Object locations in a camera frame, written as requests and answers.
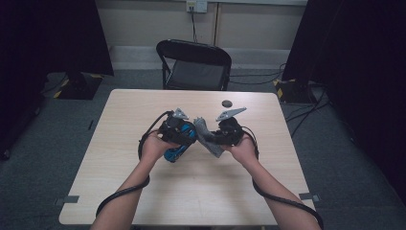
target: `forearm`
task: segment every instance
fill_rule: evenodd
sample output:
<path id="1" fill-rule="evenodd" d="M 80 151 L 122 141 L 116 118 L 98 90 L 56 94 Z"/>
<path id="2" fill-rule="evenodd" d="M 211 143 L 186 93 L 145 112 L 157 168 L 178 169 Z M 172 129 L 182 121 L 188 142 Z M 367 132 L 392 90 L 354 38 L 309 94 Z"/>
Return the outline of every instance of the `forearm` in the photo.
<path id="1" fill-rule="evenodd" d="M 251 162 L 244 167 L 264 192 L 302 203 L 258 161 Z M 265 201 L 281 229 L 320 229 L 316 219 L 308 212 L 268 198 Z"/>
<path id="2" fill-rule="evenodd" d="M 118 191 L 143 183 L 153 165 L 154 162 L 152 161 L 140 162 Z M 141 192 L 142 190 L 137 190 L 108 202 L 95 219 L 91 229 L 129 229 L 134 219 Z"/>

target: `gray carpet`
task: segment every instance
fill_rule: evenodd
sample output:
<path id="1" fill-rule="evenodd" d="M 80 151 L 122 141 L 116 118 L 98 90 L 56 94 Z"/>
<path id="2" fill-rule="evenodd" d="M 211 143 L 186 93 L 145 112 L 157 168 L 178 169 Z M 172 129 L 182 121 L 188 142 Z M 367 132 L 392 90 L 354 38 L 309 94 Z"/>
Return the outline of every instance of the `gray carpet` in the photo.
<path id="1" fill-rule="evenodd" d="M 277 72 L 233 70 L 232 75 Z M 61 78 L 63 74 L 50 75 L 45 88 Z M 275 92 L 270 82 L 235 83 L 272 78 L 232 77 L 229 91 Z M 120 70 L 102 81 L 92 101 L 55 100 L 56 89 L 45 93 L 39 115 L 12 147 L 11 159 L 0 162 L 0 229 L 87 229 L 61 225 L 61 206 L 55 205 L 56 198 L 68 195 L 111 90 L 159 89 L 161 82 L 160 70 Z M 322 91 L 314 88 L 316 97 Z M 321 104 L 326 102 L 324 96 Z M 299 104 L 282 105 L 285 117 L 308 109 Z M 291 132 L 300 120 L 288 123 Z M 406 229 L 405 207 L 380 170 L 352 143 L 350 128 L 331 105 L 311 113 L 297 129 L 293 142 L 310 192 L 321 198 L 315 206 L 326 229 Z"/>

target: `blue object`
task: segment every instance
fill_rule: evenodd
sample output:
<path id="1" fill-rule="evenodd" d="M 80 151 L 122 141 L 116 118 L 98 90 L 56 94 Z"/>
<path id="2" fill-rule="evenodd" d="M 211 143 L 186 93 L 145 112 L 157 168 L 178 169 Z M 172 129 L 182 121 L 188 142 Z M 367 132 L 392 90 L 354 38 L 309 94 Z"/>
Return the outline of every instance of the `blue object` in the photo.
<path id="1" fill-rule="evenodd" d="M 191 128 L 190 125 L 184 124 L 181 129 L 181 134 L 180 135 L 187 135 L 189 137 L 194 137 L 195 136 L 195 131 Z M 174 149 L 168 149 L 164 153 L 165 159 L 170 161 L 171 163 L 174 163 L 182 154 L 188 149 L 189 146 L 180 146 L 178 148 Z"/>

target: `wooden tabletop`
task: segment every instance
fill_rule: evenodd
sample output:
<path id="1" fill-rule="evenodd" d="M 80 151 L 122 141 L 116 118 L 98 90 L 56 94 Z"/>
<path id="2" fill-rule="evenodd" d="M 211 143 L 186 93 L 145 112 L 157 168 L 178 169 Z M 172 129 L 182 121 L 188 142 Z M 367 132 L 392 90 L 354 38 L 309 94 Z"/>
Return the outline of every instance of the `wooden tabletop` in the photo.
<path id="1" fill-rule="evenodd" d="M 224 100 L 233 103 L 222 106 Z M 249 92 L 116 89 L 111 92 L 65 203 L 62 224 L 91 224 L 99 204 L 115 193 L 138 163 L 138 144 L 165 111 L 181 108 L 191 119 L 203 117 L 209 130 L 224 110 L 246 107 L 236 119 L 251 128 L 259 161 L 295 195 L 308 193 L 305 177 L 276 95 Z M 157 123 L 162 124 L 164 117 Z M 211 155 L 196 142 L 176 161 L 158 160 L 143 189 L 133 220 L 138 225 L 275 225 L 247 171 L 224 152 Z M 314 208 L 311 200 L 304 204 Z"/>

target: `black chair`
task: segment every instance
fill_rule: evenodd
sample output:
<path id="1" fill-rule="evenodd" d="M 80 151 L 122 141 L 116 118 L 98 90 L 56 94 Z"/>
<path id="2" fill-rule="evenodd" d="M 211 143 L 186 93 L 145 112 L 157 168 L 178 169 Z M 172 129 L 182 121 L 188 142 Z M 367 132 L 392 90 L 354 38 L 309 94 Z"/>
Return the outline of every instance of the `black chair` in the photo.
<path id="1" fill-rule="evenodd" d="M 168 39 L 159 42 L 156 51 L 162 60 L 164 89 L 227 90 L 232 61 L 224 50 L 208 44 Z M 175 60 L 172 69 L 167 58 Z"/>

